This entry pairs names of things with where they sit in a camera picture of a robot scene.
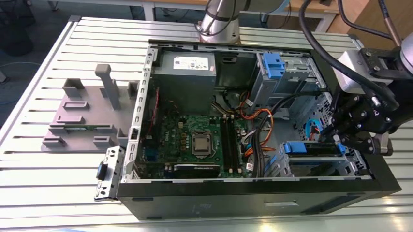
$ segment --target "blue plastic latch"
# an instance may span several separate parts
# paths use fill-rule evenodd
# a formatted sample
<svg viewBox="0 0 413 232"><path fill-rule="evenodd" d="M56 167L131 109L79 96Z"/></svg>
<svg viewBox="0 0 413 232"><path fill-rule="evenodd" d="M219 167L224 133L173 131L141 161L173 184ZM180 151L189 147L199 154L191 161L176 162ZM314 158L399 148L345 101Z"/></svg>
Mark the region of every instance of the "blue plastic latch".
<svg viewBox="0 0 413 232"><path fill-rule="evenodd" d="M268 71L270 79L280 79L284 73L284 62L278 54L264 53L263 64Z"/></svg>
<svg viewBox="0 0 413 232"><path fill-rule="evenodd" d="M287 142L283 144L283 149L287 154L307 152L303 142Z"/></svg>
<svg viewBox="0 0 413 232"><path fill-rule="evenodd" d="M345 147L340 143L336 144L336 147L338 147L338 149L339 149L339 152L340 152L342 154L345 154L345 153L346 153L346 147Z"/></svg>

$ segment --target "screw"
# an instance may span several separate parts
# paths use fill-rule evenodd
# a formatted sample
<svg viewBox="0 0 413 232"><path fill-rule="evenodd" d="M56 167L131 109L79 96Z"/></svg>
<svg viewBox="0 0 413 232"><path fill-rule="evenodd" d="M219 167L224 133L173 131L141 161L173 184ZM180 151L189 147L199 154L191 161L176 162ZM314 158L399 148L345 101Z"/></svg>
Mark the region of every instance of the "screw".
<svg viewBox="0 0 413 232"><path fill-rule="evenodd" d="M371 97L371 101L373 101L374 106L377 107L381 106L381 103L377 97Z"/></svg>

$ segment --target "side panel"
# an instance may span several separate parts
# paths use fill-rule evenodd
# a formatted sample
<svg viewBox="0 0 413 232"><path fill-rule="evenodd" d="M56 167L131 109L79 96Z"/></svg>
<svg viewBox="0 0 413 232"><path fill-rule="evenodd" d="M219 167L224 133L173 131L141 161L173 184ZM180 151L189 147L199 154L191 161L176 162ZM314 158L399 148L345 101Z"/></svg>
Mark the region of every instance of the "side panel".
<svg viewBox="0 0 413 232"><path fill-rule="evenodd" d="M367 194L338 193L255 194L120 198L139 220L172 218L262 217L330 213Z"/></svg>

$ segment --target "power supply label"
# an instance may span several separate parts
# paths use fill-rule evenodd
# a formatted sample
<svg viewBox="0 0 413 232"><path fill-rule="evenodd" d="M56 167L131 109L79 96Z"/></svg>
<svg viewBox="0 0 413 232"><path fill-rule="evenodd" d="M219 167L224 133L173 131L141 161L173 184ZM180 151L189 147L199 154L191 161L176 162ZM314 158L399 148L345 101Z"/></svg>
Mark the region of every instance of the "power supply label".
<svg viewBox="0 0 413 232"><path fill-rule="evenodd" d="M208 70L207 57L175 57L173 69Z"/></svg>

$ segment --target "motherboard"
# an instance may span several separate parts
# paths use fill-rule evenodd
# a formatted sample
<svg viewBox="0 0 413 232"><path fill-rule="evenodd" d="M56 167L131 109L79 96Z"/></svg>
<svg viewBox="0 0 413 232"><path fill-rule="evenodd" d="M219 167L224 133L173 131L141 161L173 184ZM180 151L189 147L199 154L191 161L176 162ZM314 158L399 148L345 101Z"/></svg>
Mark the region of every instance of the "motherboard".
<svg viewBox="0 0 413 232"><path fill-rule="evenodd" d="M244 134L242 119L163 116L157 148L144 148L148 178L243 177L239 141Z"/></svg>

